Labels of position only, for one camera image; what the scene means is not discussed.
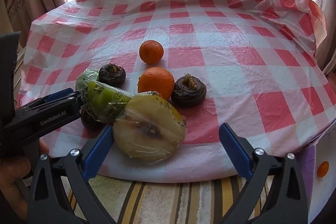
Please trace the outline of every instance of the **human hand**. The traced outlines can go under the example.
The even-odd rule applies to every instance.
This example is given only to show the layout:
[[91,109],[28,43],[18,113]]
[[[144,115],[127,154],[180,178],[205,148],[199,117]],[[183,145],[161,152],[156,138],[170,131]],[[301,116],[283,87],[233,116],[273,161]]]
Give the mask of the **human hand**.
[[[40,140],[40,154],[49,153],[49,149],[43,140]],[[27,219],[27,202],[15,185],[17,178],[22,178],[30,172],[30,162],[26,157],[0,159],[0,191],[3,193],[9,205],[22,219]]]

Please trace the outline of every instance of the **small orange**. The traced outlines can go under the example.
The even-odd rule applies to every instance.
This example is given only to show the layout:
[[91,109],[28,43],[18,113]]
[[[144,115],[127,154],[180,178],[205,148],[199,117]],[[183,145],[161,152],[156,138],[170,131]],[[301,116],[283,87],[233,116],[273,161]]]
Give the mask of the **small orange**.
[[168,100],[174,89],[174,77],[166,69],[160,67],[149,68],[140,76],[138,93],[145,91],[157,91]]
[[163,47],[155,40],[146,40],[140,46],[139,55],[143,62],[155,64],[163,57]]
[[328,170],[329,170],[329,163],[327,161],[324,161],[317,169],[317,176],[319,178],[323,178],[328,173]]

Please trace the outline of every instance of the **yellow fruit skin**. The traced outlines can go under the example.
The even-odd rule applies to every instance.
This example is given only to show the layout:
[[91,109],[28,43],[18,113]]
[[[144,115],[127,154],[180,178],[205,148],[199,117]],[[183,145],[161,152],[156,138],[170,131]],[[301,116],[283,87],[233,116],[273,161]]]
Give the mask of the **yellow fruit skin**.
[[161,161],[185,138],[183,117],[157,94],[133,97],[113,125],[114,140],[131,158]]

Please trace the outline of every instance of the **checkered tablecloth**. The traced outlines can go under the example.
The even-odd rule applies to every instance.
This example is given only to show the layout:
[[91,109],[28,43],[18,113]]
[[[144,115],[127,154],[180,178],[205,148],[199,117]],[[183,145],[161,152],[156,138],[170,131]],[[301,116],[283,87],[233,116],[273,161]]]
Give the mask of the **checkered tablecloth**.
[[[325,17],[311,0],[74,0],[31,25],[20,104],[75,86],[86,68],[116,63],[123,89],[135,93],[148,68],[140,44],[164,49],[156,65],[175,80],[190,73],[207,86],[202,105],[179,109],[188,131],[178,152],[157,165],[127,158],[113,146],[100,174],[154,182],[216,179],[235,173],[218,142],[228,122],[252,146],[284,155],[335,120],[335,94],[317,67]],[[97,134],[74,121],[44,139],[52,156]]]

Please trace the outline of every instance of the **metal screw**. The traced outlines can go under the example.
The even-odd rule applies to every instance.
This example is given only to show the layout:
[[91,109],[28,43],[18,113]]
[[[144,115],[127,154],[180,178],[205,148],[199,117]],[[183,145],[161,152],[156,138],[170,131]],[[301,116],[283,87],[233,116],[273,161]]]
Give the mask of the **metal screw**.
[[288,153],[287,158],[290,159],[290,160],[293,160],[295,158],[295,156],[294,156],[293,153]]
[[256,148],[254,151],[257,155],[261,156],[264,155],[264,150],[262,148]]
[[40,160],[46,160],[48,158],[48,155],[47,154],[42,154],[40,156]]
[[78,149],[73,149],[70,151],[70,155],[71,156],[77,156],[79,154],[79,150]]

